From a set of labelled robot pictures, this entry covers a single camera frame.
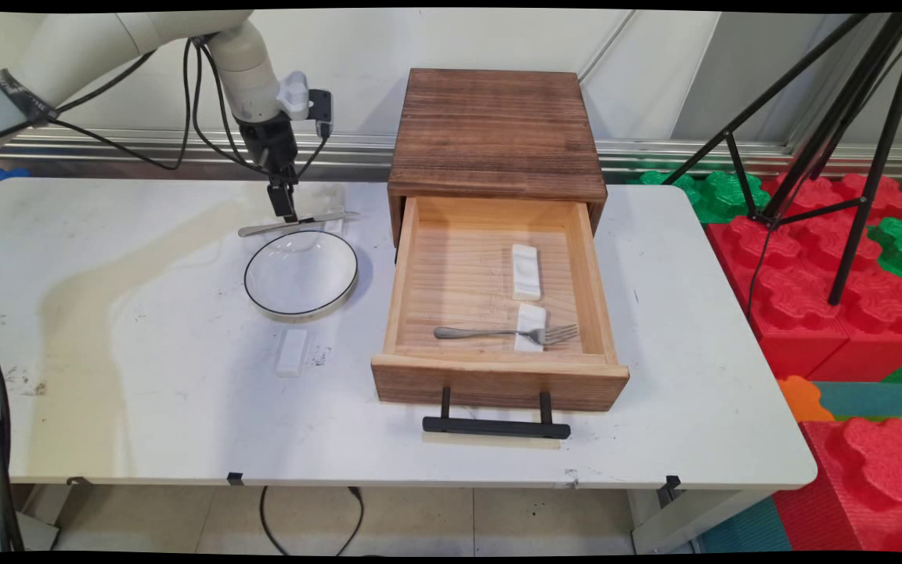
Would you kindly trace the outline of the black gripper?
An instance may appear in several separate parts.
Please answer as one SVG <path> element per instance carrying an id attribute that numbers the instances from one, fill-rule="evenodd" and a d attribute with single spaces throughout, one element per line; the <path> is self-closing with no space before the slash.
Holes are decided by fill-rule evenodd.
<path id="1" fill-rule="evenodd" d="M 241 136 L 253 163 L 271 179 L 266 195 L 273 214 L 285 222 L 297 222 L 294 184 L 298 174 L 294 163 L 298 145 L 289 115 L 278 112 L 266 121 L 242 121 Z"/>

